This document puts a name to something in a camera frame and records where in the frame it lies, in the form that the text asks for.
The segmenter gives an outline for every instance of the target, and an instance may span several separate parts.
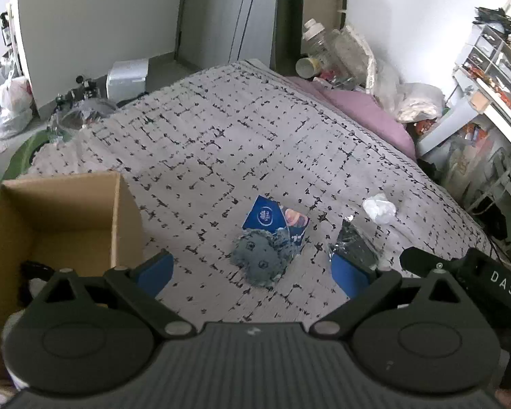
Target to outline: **patterned bedsheet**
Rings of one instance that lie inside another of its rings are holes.
[[[159,299],[199,327],[205,321],[311,324],[347,300],[326,253],[342,218],[401,270],[404,248],[443,257],[489,253],[485,234],[409,158],[256,61],[216,67],[154,92],[58,148],[29,176],[113,169],[142,214],[145,255],[176,258]],[[398,207],[377,226],[361,206],[379,192]],[[246,284],[233,241],[258,195],[309,216],[303,252],[273,287]]]

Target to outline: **open brown box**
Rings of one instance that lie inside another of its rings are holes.
[[[6,181],[0,186],[0,334],[20,310],[19,265],[36,261],[79,276],[142,263],[142,221],[117,172]],[[0,352],[0,380],[8,379]]]

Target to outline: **pink cloth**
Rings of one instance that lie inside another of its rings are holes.
[[[377,134],[410,159],[416,161],[415,143],[401,123],[386,113],[371,95],[351,90],[326,89],[322,84],[290,77],[297,86],[319,100],[331,103],[349,118]]]

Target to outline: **green mat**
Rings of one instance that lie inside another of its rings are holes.
[[[25,174],[32,164],[34,154],[47,143],[49,143],[49,132],[47,130],[39,131],[26,140],[11,158],[2,181],[15,180],[15,178]]]

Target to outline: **blue packet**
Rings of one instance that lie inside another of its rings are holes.
[[[290,241],[301,246],[309,222],[306,215],[260,195],[252,206],[243,229],[262,229],[276,235],[277,230],[286,228]]]

